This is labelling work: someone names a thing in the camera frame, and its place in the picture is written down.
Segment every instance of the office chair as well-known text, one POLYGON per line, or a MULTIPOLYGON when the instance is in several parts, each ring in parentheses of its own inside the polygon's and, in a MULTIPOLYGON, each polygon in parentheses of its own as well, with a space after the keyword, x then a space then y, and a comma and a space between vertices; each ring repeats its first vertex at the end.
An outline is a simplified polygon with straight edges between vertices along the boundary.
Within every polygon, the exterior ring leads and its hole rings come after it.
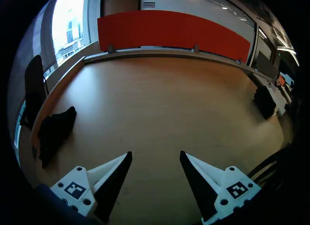
POLYGON ((46 80, 43 76, 42 59, 35 56, 25 71, 26 107, 22 114, 20 125, 32 130, 36 116, 46 99, 45 88, 48 94, 46 80))

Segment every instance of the glass wall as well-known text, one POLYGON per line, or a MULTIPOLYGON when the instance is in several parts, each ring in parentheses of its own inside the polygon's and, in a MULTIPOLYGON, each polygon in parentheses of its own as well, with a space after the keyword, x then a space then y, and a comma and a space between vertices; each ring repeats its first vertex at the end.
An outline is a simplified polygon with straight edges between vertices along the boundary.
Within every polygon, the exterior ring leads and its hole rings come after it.
POLYGON ((58 66, 85 47, 83 32, 84 0, 57 0, 52 37, 58 66))

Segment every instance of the red partition panel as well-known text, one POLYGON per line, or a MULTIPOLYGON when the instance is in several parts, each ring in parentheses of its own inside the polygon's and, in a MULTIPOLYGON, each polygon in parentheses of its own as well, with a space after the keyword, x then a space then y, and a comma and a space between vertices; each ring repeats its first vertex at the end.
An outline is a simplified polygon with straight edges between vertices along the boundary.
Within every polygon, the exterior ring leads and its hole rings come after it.
POLYGON ((213 21, 162 10, 137 10, 98 18, 101 51, 139 46, 193 48, 246 62, 250 42, 213 21))

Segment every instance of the desk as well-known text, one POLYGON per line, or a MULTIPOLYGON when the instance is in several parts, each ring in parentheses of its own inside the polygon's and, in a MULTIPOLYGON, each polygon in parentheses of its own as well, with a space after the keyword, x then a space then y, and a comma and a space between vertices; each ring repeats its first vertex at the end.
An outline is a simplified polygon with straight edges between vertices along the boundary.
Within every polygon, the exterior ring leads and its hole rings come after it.
POLYGON ((52 186, 77 165, 91 169, 132 151, 111 225, 200 220, 181 150, 248 173, 282 145, 277 118, 263 119, 252 102, 256 86, 236 67, 173 57, 78 66, 47 102, 50 114, 76 108, 72 135, 45 170, 37 160, 36 173, 52 186))

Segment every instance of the ceiling light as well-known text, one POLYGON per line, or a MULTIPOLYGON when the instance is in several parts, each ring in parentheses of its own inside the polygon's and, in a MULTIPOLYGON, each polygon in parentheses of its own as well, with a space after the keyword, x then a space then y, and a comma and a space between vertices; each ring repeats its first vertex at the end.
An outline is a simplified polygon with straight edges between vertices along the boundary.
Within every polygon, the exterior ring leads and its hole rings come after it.
POLYGON ((298 62, 296 56, 295 56, 293 53, 291 53, 291 55, 293 56, 293 58, 294 58, 294 60, 295 60, 295 62, 296 62, 296 64, 297 64, 297 66, 299 66, 299 62, 298 62))
POLYGON ((295 50, 289 49, 289 48, 286 48, 286 47, 277 47, 277 50, 283 50, 283 51, 290 52, 290 53, 292 53, 292 54, 296 54, 296 51, 295 51, 295 50))
POLYGON ((264 32, 263 32, 260 28, 258 28, 258 31, 259 31, 265 38, 267 38, 266 34, 264 34, 264 32))
POLYGON ((288 47, 288 45, 282 40, 282 38, 280 38, 279 36, 277 36, 277 38, 285 47, 288 47))

